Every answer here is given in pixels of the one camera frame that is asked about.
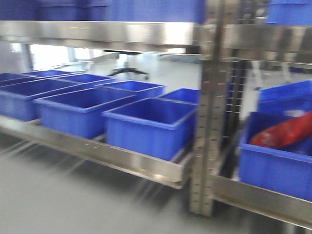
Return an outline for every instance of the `gray floor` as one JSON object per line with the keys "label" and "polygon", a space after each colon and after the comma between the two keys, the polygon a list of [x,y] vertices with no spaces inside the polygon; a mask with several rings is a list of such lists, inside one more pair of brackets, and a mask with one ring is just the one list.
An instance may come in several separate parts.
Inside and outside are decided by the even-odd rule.
{"label": "gray floor", "polygon": [[[92,72],[106,75],[121,64],[108,60]],[[198,64],[159,61],[148,54],[132,58],[131,64],[151,73],[151,82],[168,85],[167,91],[199,86]],[[253,85],[250,78],[248,100],[256,98]],[[245,106],[245,112],[252,109],[254,100]],[[4,134],[0,178],[0,234],[303,233],[221,203],[212,218],[194,215],[188,212],[189,185],[174,190]]]}

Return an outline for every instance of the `shelf upright post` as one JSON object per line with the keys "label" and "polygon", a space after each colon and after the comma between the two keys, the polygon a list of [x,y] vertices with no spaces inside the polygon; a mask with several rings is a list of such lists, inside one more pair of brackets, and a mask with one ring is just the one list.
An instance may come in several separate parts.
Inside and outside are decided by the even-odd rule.
{"label": "shelf upright post", "polygon": [[[239,6],[244,0],[210,0],[205,28],[215,25],[214,41],[202,36],[202,78],[200,103],[194,146],[195,161],[192,172],[190,211],[211,216],[213,208],[212,172],[219,158],[224,137],[225,112],[228,101],[231,60],[220,57],[223,33],[228,24],[237,23],[243,17]],[[209,55],[207,48],[213,45]]]}

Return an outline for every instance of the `red plastic bag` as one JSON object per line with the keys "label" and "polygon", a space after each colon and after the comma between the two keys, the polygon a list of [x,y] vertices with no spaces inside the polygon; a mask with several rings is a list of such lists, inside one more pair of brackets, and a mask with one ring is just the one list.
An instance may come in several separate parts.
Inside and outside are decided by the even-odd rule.
{"label": "red plastic bag", "polygon": [[250,144],[280,149],[312,135],[312,111],[286,120],[255,135]]}

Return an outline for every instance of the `plastic storage bin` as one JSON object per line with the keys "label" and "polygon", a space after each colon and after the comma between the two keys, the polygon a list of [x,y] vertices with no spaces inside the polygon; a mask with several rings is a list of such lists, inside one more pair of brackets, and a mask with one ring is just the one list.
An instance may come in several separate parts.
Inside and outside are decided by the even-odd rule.
{"label": "plastic storage bin", "polygon": [[0,73],[0,82],[13,80],[13,79],[28,78],[28,77],[31,77],[31,76],[22,75],[22,74],[14,74],[14,73]]}
{"label": "plastic storage bin", "polygon": [[38,118],[34,99],[78,90],[69,81],[42,79],[0,88],[0,115],[31,121]]}
{"label": "plastic storage bin", "polygon": [[90,139],[105,132],[101,112],[132,102],[133,97],[122,91],[93,88],[37,99],[35,103],[42,126]]}
{"label": "plastic storage bin", "polygon": [[75,72],[64,72],[64,71],[59,71],[59,70],[46,70],[46,71],[26,72],[23,74],[31,75],[31,76],[37,76],[40,78],[54,78],[54,77],[60,77],[60,76],[73,75],[73,74],[77,74],[77,73],[75,73]]}
{"label": "plastic storage bin", "polygon": [[289,118],[251,113],[240,143],[239,177],[244,183],[312,201],[312,157],[308,156],[312,137],[281,150],[248,144],[255,134]]}
{"label": "plastic storage bin", "polygon": [[300,116],[312,110],[312,80],[259,91],[258,112]]}
{"label": "plastic storage bin", "polygon": [[198,89],[177,89],[170,93],[159,96],[159,98],[170,99],[181,102],[190,102],[198,104],[199,102],[199,90]]}
{"label": "plastic storage bin", "polygon": [[36,0],[0,0],[0,20],[38,20]]}
{"label": "plastic storage bin", "polygon": [[90,0],[88,5],[89,21],[111,21],[112,0]]}
{"label": "plastic storage bin", "polygon": [[136,100],[157,97],[163,94],[165,88],[164,85],[133,80],[104,84],[98,87],[103,89],[123,90],[131,95],[135,95]]}
{"label": "plastic storage bin", "polygon": [[38,78],[36,78],[36,76],[31,76],[31,75],[2,73],[0,74],[0,87],[11,85],[11,84],[34,81],[34,80],[38,80]]}
{"label": "plastic storage bin", "polygon": [[171,160],[194,136],[194,104],[148,98],[103,114],[108,144],[164,160]]}
{"label": "plastic storage bin", "polygon": [[312,25],[311,0],[271,0],[268,24]]}
{"label": "plastic storage bin", "polygon": [[205,0],[113,0],[111,21],[196,22],[205,20]]}
{"label": "plastic storage bin", "polygon": [[41,0],[41,20],[88,20],[87,0]]}
{"label": "plastic storage bin", "polygon": [[111,83],[115,82],[116,78],[115,77],[103,77],[103,76],[96,76],[92,74],[78,74],[78,75],[69,75],[69,76],[63,76],[56,78],[59,80],[68,80],[72,82],[76,82],[79,84],[89,84],[90,88],[92,88],[95,85],[99,84],[106,84],[106,83]]}
{"label": "plastic storage bin", "polygon": [[165,0],[166,22],[204,23],[205,0]]}

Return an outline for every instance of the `slotted metal upright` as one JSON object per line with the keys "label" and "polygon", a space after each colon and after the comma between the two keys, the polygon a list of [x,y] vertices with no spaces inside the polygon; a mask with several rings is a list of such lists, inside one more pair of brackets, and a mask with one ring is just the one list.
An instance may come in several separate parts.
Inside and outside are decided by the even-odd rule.
{"label": "slotted metal upright", "polygon": [[312,202],[232,179],[248,60],[312,63],[312,27],[254,25],[258,0],[209,0],[196,23],[0,21],[0,41],[166,54],[201,54],[193,151],[164,161],[0,116],[0,131],[181,189],[190,211],[211,216],[214,200],[312,229]]}
{"label": "slotted metal upright", "polygon": [[[191,211],[211,216],[213,201],[218,200],[312,229],[312,202],[244,184],[232,178],[237,166],[235,149],[240,133],[237,127],[246,79],[246,62],[312,63],[312,27],[255,25],[259,2],[219,1],[223,22],[217,20],[216,31],[217,34],[223,34],[215,38],[212,65],[208,68],[203,66],[204,70],[212,70],[214,73],[203,72],[201,92],[202,95],[208,95],[209,101],[206,103],[210,113],[205,118],[205,125],[198,121]],[[228,20],[233,15],[228,9],[236,9],[238,18]],[[220,86],[226,83],[228,88],[219,92]],[[205,143],[200,145],[202,128],[206,135]]]}

